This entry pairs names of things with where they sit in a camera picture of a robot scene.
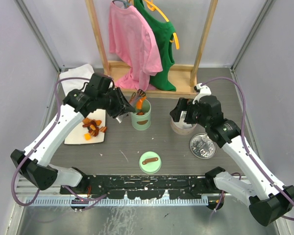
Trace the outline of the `white cloth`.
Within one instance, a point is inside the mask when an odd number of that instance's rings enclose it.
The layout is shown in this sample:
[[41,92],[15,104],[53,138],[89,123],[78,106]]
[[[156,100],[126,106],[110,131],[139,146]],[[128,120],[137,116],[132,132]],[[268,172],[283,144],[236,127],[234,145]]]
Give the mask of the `white cloth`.
[[[94,73],[93,67],[90,64],[85,64],[75,69],[69,69],[66,72],[62,72],[59,75],[59,78],[65,79],[65,78],[78,77],[78,78],[90,79],[93,73]],[[71,90],[81,89],[85,82],[86,80],[83,80],[83,79],[71,79],[71,80],[62,81],[61,85],[62,85],[65,96],[67,96]]]

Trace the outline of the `metal serving tongs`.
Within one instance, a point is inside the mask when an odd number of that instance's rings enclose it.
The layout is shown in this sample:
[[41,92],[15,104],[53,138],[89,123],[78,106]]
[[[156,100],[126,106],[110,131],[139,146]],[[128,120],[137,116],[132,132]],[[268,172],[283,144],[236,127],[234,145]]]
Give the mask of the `metal serving tongs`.
[[[135,105],[136,105],[136,103],[138,102],[138,100],[139,100],[140,98],[145,97],[145,96],[146,96],[146,93],[145,93],[143,90],[141,90],[141,89],[137,90],[136,92],[134,92],[134,93],[131,95],[131,98],[130,98],[130,100],[129,100],[130,105],[133,106],[133,107],[135,107]],[[124,119],[125,117],[127,117],[127,116],[128,116],[128,113],[126,113],[126,114],[122,114],[122,115],[118,116],[118,117],[116,118],[116,120],[118,121],[118,123],[122,123],[123,119]]]

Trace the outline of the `mint green tin canister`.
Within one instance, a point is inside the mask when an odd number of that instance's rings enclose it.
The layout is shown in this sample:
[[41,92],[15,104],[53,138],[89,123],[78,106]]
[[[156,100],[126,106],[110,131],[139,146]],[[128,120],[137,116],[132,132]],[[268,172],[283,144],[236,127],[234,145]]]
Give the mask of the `mint green tin canister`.
[[[138,112],[144,112],[145,114],[142,116],[136,115]],[[146,99],[143,103],[143,107],[141,110],[136,109],[135,112],[130,113],[132,126],[139,131],[144,131],[148,129],[151,125],[151,104]]]

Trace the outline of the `white square plate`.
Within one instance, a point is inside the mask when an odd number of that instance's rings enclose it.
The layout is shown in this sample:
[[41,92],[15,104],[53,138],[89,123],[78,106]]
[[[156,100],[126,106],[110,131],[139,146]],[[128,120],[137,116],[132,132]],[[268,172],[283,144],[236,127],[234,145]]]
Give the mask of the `white square plate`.
[[[106,111],[103,109],[97,109],[93,113],[90,113],[87,118],[101,120],[101,125],[106,126]],[[96,137],[91,137],[89,140],[85,139],[85,134],[88,133],[88,129],[82,127],[83,123],[80,122],[65,138],[64,144],[66,145],[80,145],[80,144],[94,144],[104,142],[105,133],[99,132]]]

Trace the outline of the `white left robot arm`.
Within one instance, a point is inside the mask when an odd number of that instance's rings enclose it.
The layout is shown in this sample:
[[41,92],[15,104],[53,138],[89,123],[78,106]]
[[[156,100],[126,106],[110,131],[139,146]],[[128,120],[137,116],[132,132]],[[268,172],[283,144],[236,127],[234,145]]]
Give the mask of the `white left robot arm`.
[[135,111],[111,77],[93,73],[84,89],[68,92],[58,104],[58,113],[52,122],[29,146],[11,153],[16,167],[14,175],[21,174],[39,190],[56,184],[70,186],[77,194],[85,193],[88,181],[83,179],[80,170],[54,166],[50,162],[68,134],[97,109],[105,110],[112,118]]

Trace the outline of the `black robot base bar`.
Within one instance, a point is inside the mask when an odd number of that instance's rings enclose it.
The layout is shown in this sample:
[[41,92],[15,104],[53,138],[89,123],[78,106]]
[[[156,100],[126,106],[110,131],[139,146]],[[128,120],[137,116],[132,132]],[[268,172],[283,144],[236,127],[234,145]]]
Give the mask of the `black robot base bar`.
[[91,197],[106,195],[109,199],[160,199],[167,192],[169,199],[200,199],[204,194],[221,193],[212,179],[196,175],[96,175],[87,176],[76,194]]

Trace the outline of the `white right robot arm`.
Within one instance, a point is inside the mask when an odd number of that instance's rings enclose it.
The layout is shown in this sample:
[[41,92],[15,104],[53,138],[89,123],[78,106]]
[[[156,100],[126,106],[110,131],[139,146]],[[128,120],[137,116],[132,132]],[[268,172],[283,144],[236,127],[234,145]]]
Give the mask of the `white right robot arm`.
[[238,125],[224,118],[221,103],[214,95],[205,95],[199,100],[180,98],[170,111],[173,121],[179,122],[182,112],[186,113],[184,122],[204,127],[208,137],[235,161],[249,180],[246,184],[216,167],[205,174],[205,187],[209,192],[220,189],[230,193],[243,202],[263,226],[294,208],[294,186],[286,186],[268,170]]

